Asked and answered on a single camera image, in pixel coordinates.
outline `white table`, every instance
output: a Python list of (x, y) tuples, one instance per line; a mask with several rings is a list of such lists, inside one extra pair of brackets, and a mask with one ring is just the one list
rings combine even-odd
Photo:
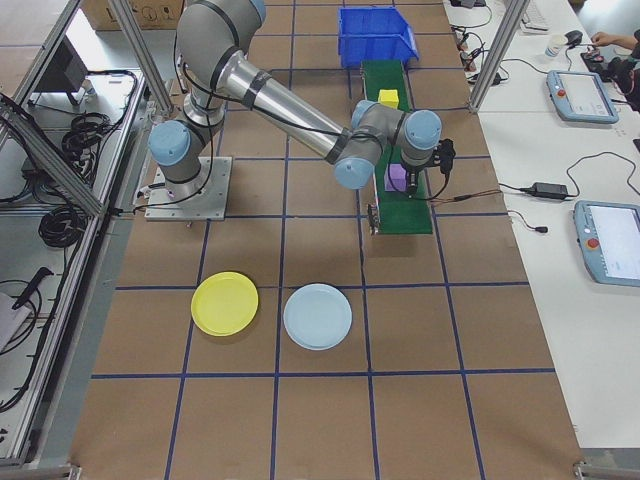
[[(550, 23), (549, 35), (584, 32), (566, 0), (536, 2)], [(500, 0), (488, 3), (494, 12), (491, 24), (472, 30), (486, 47), (504, 14)], [(460, 25), (488, 18), (483, 8), (447, 5), (447, 13), (451, 23)], [(555, 59), (544, 57), (549, 35), (517, 32), (505, 58), (521, 58), (545, 71), (566, 69), (564, 52)], [(586, 34), (583, 41), (588, 41)], [(476, 46), (477, 40), (470, 39), (470, 47)], [(570, 52), (572, 71), (585, 71), (578, 53)], [(504, 66), (510, 81), (490, 89), (479, 113), (499, 181), (518, 187), (562, 183), (575, 193), (565, 170), (582, 156), (610, 150), (640, 165), (632, 143), (640, 138), (640, 117), (629, 107), (617, 107), (620, 121), (615, 125), (567, 123), (555, 113), (544, 75), (519, 62)], [(630, 171), (628, 163), (608, 155), (583, 161), (572, 174), (582, 190), (580, 199), (638, 204), (640, 198), (625, 184)], [(640, 172), (632, 183), (640, 189)], [(541, 235), (527, 230), (517, 217), (513, 221), (580, 446), (640, 447), (640, 289), (601, 285), (590, 278), (576, 244), (574, 201), (508, 193), (505, 202), (530, 224), (549, 227)]]

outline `cardboard box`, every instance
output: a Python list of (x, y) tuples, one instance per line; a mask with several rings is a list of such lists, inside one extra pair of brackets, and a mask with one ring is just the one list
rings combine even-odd
[[(173, 30), (178, 25), (182, 0), (129, 0), (143, 30)], [(80, 8), (94, 30), (120, 30), (108, 0), (83, 0)]]

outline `yellow block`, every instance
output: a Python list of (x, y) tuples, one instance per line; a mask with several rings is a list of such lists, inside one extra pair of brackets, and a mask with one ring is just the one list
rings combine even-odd
[(391, 108), (398, 108), (400, 98), (397, 90), (380, 90), (378, 93), (378, 103)]

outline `blue plastic bin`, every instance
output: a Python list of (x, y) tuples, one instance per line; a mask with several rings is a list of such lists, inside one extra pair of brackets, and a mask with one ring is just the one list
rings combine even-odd
[(346, 7), (338, 11), (338, 54), (343, 68), (363, 60), (419, 58), (413, 30), (395, 7)]

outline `metal mounting plate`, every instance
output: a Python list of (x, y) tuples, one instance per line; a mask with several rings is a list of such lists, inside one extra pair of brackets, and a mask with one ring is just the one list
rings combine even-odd
[[(199, 157), (202, 168), (211, 175), (207, 185), (193, 198), (174, 205), (147, 207), (145, 218), (149, 221), (193, 221), (193, 220), (224, 220), (227, 208), (227, 194), (229, 192), (229, 178), (231, 177), (231, 157)], [(164, 175), (158, 168), (154, 183), (164, 182)], [(166, 189), (151, 191), (149, 206), (175, 201)]]

